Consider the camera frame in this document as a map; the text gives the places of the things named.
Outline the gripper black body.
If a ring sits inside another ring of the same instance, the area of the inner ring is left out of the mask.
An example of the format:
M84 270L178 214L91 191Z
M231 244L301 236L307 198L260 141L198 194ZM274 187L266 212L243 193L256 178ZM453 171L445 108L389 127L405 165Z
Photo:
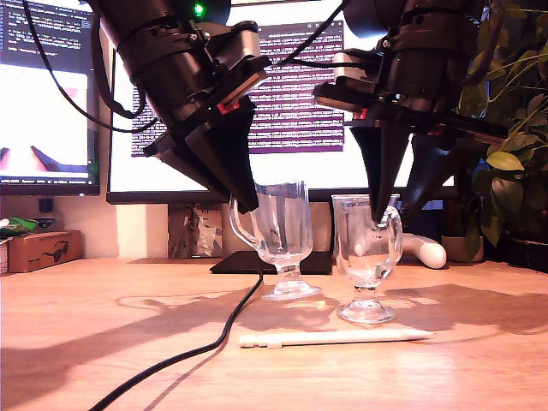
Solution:
M451 76L463 66L441 51L347 49L335 55L334 63L335 81L314 87L316 104L354 116L378 110L380 118L421 134L452 128L485 144L499 144L507 136L503 126L455 113L462 87Z
M146 95L146 105L133 120L133 156L150 157L158 152L152 145L171 123L187 133L205 121L195 111L218 104L239 101L254 84L265 77L266 57L243 57L233 68L219 62L217 72L163 72L154 78L159 83Z

